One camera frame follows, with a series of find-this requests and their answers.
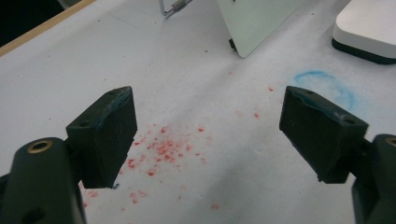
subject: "white table surface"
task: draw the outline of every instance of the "white table surface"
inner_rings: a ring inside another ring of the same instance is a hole
[[[19,147],[65,139],[103,93],[130,85],[134,166],[124,164],[117,189],[82,191],[89,223],[353,223],[354,177],[319,183],[278,129],[294,85],[368,122],[369,140],[396,133],[396,66],[331,46],[346,4],[307,0],[241,59],[213,0],[168,20],[157,0],[97,0],[0,58],[1,175]],[[147,147],[160,144],[177,157],[156,161]]]

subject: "wooden edge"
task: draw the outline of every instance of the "wooden edge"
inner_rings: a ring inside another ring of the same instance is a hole
[[[95,0],[81,0],[80,2],[76,3],[72,7],[68,8],[65,11],[59,13],[58,15],[52,17],[51,19],[39,24],[34,29],[26,32],[25,34],[14,39],[13,41],[5,44],[3,47],[0,48],[0,57],[9,53],[10,51],[14,50],[15,48],[19,47],[20,45],[28,42],[29,40],[35,38],[36,36],[46,32],[48,29],[52,28],[59,22],[67,19],[68,17],[70,17],[71,15],[80,11],[81,9],[83,9],[84,7],[86,7],[87,5],[91,4],[94,1]]]

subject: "blue ink mark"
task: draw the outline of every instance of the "blue ink mark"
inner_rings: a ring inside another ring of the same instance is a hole
[[[335,77],[323,71],[308,71],[294,77],[297,87],[315,91],[328,100],[351,110],[355,105],[355,95]]]

